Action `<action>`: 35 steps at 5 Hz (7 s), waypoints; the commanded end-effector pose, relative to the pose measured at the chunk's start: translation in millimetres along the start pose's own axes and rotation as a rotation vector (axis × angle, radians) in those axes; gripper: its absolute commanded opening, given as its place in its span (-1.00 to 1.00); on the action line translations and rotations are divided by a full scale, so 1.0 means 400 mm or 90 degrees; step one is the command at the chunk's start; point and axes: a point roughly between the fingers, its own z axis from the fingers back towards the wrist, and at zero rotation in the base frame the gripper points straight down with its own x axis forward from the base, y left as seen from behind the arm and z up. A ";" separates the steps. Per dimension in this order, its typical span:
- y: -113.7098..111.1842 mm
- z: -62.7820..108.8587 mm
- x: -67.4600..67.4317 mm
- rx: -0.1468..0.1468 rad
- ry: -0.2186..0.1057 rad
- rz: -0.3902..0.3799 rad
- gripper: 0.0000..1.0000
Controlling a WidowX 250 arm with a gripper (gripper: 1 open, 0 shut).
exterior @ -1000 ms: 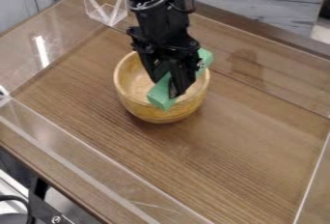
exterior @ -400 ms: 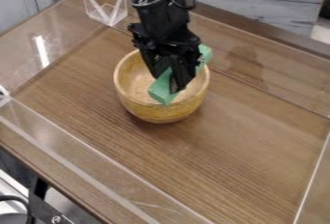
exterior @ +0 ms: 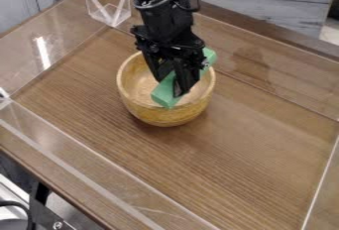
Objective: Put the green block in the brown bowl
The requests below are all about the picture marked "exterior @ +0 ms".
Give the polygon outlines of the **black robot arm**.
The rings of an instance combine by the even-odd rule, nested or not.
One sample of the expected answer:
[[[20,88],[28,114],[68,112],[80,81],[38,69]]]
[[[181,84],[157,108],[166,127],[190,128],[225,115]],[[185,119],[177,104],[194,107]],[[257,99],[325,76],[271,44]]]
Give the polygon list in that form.
[[[206,43],[193,32],[201,4],[191,0],[134,0],[142,24],[131,27],[137,49],[161,82],[174,72],[174,96],[190,92],[206,67]]]

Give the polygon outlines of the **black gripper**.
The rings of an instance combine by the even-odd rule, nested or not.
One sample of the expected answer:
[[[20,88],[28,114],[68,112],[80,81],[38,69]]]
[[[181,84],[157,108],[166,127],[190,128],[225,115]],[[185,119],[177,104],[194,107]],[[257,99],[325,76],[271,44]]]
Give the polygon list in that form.
[[[175,69],[174,96],[183,96],[201,80],[201,70],[206,67],[205,41],[190,29],[162,40],[151,36],[145,26],[134,26],[131,33],[154,78],[161,82]]]

